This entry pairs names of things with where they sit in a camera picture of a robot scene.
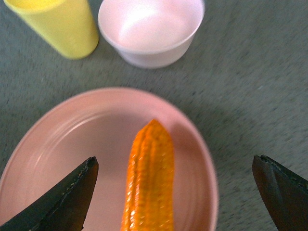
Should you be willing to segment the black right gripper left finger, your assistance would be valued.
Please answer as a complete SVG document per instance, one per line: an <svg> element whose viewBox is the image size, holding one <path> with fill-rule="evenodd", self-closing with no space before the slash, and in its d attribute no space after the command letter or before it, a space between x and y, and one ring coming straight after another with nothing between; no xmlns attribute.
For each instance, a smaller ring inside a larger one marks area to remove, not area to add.
<svg viewBox="0 0 308 231"><path fill-rule="evenodd" d="M1 225L2 231L81 231L99 171L90 157L39 199Z"/></svg>

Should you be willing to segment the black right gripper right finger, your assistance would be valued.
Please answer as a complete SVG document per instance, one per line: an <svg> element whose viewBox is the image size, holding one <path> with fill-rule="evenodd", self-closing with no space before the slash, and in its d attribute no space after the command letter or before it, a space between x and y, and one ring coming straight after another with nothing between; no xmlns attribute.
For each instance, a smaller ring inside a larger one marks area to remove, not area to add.
<svg viewBox="0 0 308 231"><path fill-rule="evenodd" d="M268 156L254 156L253 176L279 231L308 229L308 181Z"/></svg>

